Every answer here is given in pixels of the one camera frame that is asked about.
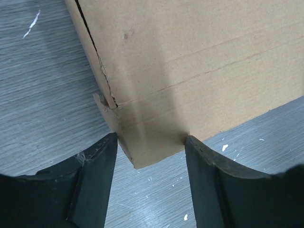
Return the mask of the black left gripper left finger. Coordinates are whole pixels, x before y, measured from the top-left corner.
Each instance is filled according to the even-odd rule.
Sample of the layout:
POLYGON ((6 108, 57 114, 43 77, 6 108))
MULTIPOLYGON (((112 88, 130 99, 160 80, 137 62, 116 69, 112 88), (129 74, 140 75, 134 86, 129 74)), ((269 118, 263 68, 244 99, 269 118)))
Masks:
POLYGON ((104 227, 117 148, 117 134, 109 133, 34 175, 1 175, 1 227, 104 227))

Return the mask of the cardboard box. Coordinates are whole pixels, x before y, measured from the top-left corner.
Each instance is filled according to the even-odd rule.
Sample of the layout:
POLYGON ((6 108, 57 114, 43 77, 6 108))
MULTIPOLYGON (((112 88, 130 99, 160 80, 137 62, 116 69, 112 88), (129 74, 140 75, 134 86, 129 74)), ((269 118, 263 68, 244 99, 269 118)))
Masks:
POLYGON ((140 169, 304 94, 301 0, 68 0, 111 131, 140 169))

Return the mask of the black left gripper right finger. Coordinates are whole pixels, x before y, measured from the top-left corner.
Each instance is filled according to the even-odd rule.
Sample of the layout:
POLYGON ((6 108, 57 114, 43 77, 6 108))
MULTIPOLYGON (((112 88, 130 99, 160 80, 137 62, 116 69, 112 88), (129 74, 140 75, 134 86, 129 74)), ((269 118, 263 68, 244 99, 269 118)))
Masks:
POLYGON ((194 136, 185 141, 199 228, 301 228, 304 166, 268 174, 239 164, 194 136))

